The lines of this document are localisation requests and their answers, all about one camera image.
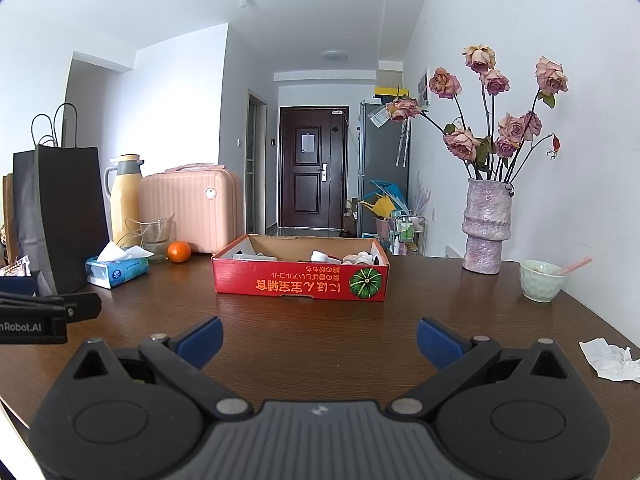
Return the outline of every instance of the pumpkin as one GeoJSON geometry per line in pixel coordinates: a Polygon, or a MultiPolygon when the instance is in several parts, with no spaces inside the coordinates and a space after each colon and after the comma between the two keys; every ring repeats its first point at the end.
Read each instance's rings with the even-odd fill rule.
{"type": "Polygon", "coordinates": [[[349,280],[351,293],[363,300],[375,296],[380,287],[382,287],[382,274],[371,267],[358,270],[349,280]]]}

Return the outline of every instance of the dark brown tabletop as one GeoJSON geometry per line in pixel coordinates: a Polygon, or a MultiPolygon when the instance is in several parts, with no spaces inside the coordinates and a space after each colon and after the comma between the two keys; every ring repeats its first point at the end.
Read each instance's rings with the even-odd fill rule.
{"type": "Polygon", "coordinates": [[[518,264],[497,276],[461,268],[460,260],[391,260],[384,303],[216,294],[210,260],[156,264],[148,275],[102,297],[98,319],[68,327],[60,346],[0,347],[0,397],[27,423],[80,343],[103,336],[136,346],[155,332],[175,335],[210,314],[225,329],[222,350],[205,371],[251,400],[391,399],[434,374],[415,344],[415,327],[433,316],[464,336],[487,334],[504,347],[558,341],[606,412],[612,441],[599,479],[640,475],[640,384],[599,379],[578,342],[596,337],[638,349],[564,292],[551,303],[523,297],[518,264]]]}

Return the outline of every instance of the purple vase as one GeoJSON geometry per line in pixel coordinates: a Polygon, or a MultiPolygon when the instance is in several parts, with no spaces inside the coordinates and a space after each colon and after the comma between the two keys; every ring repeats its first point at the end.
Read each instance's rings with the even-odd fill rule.
{"type": "Polygon", "coordinates": [[[511,192],[513,187],[495,180],[469,179],[466,194],[466,253],[462,266],[481,274],[497,274],[502,261],[502,242],[511,238],[511,192]]]}

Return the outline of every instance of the gray refrigerator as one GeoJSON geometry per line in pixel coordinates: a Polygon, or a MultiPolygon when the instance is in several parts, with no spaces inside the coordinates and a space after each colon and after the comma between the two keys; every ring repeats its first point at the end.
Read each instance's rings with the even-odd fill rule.
{"type": "MultiPolygon", "coordinates": [[[[404,145],[400,163],[396,166],[398,156],[398,144],[402,131],[402,123],[387,121],[380,128],[371,122],[369,114],[380,105],[360,105],[360,169],[358,171],[358,198],[360,200],[372,191],[376,186],[370,180],[386,180],[398,184],[404,197],[409,200],[407,190],[409,186],[409,158],[406,167],[404,161],[404,145]]],[[[375,197],[367,199],[369,203],[375,202],[375,197]]],[[[373,213],[362,204],[358,205],[358,237],[363,233],[376,233],[376,218],[373,213]]]]}

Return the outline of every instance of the front door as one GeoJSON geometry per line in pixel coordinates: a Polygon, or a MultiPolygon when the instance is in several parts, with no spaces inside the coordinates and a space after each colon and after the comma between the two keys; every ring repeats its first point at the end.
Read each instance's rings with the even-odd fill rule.
{"type": "Polygon", "coordinates": [[[348,108],[281,108],[281,227],[342,227],[347,114],[348,108]]]}

